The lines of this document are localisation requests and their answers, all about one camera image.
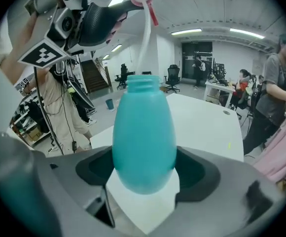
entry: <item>staircase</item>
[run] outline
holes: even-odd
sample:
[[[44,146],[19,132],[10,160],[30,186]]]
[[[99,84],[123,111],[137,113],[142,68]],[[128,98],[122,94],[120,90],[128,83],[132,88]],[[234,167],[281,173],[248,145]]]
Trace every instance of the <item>staircase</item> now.
[[[81,62],[81,66],[85,85],[89,93],[109,87],[93,60]]]

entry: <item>desk leg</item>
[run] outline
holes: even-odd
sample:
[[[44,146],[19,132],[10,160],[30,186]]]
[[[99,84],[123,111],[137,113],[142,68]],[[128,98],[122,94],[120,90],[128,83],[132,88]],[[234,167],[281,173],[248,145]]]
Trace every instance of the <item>desk leg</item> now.
[[[204,92],[204,97],[203,97],[203,100],[206,101],[207,100],[207,96],[208,96],[208,93],[209,93],[209,90],[210,90],[211,87],[207,86],[206,85],[206,90]]]
[[[229,93],[229,94],[228,94],[227,102],[226,102],[226,105],[225,105],[226,108],[228,108],[228,106],[230,105],[232,96],[233,96],[232,93]]]

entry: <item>red tab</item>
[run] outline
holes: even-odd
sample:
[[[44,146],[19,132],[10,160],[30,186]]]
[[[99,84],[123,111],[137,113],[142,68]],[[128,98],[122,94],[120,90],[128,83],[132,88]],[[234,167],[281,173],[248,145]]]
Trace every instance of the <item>red tab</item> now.
[[[152,4],[148,4],[148,10],[149,10],[149,14],[151,15],[151,18],[153,20],[154,26],[158,26],[158,20],[156,18]]]

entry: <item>white table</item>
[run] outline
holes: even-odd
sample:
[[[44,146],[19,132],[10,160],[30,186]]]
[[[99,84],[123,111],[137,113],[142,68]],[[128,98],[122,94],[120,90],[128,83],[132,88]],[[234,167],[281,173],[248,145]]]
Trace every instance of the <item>white table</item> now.
[[[235,92],[235,89],[229,87],[229,86],[223,86],[223,85],[217,85],[216,83],[210,83],[210,82],[206,82],[206,91],[204,92],[204,97],[203,100],[206,101],[208,93],[210,92],[210,90],[214,88],[214,89],[218,89],[221,91],[226,91],[227,93],[229,93],[228,98],[227,98],[227,102],[225,107],[228,108],[230,102],[231,102],[231,98],[232,98],[232,94],[233,92]]]
[[[242,134],[236,112],[178,94],[169,95],[167,101],[178,146],[244,161]],[[112,132],[113,126],[92,137],[93,148],[112,145]],[[174,171],[162,190],[143,196],[125,188],[114,170],[107,182],[107,188],[127,217],[148,234],[174,210],[179,178]]]

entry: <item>trash can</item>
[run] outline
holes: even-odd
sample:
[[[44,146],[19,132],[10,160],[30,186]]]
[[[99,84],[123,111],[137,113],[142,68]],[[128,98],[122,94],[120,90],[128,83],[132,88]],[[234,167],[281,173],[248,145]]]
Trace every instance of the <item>trash can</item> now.
[[[107,99],[106,100],[106,104],[107,104],[107,107],[109,110],[113,110],[114,107],[113,107],[113,100],[112,99]]]

